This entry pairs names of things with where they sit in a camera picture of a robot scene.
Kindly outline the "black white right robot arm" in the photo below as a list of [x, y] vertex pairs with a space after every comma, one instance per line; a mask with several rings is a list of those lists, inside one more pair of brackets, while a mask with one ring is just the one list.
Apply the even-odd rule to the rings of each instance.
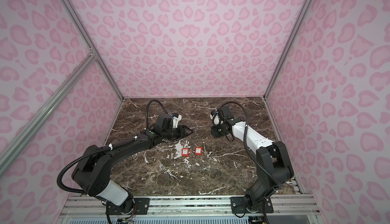
[[243, 206], [237, 204], [232, 212], [256, 213], [265, 211], [269, 199], [283, 184], [294, 177], [286, 145], [274, 142], [249, 125], [249, 114], [238, 102], [227, 102], [211, 111], [211, 133], [215, 138], [232, 136], [231, 141], [243, 142], [244, 149], [257, 168], [257, 179], [243, 197]]

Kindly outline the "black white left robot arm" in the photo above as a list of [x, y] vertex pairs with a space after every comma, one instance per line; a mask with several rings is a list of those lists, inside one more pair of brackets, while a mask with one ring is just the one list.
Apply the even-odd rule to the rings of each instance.
[[90, 146], [83, 156], [66, 165], [58, 174], [60, 189], [86, 194], [115, 206], [131, 208], [132, 194], [111, 180], [111, 170], [121, 161], [142, 151], [150, 150], [164, 142], [172, 142], [193, 134], [193, 130], [181, 124], [181, 115], [162, 114], [134, 137], [104, 147]]

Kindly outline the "red padlock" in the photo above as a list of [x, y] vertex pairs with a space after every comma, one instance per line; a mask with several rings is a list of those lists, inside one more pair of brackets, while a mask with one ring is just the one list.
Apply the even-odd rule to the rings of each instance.
[[195, 155], [202, 155], [202, 153], [203, 153], [202, 147], [195, 148], [195, 152], [194, 152]]
[[189, 155], [190, 155], [190, 150], [188, 148], [183, 148], [182, 149], [182, 156], [189, 157]]

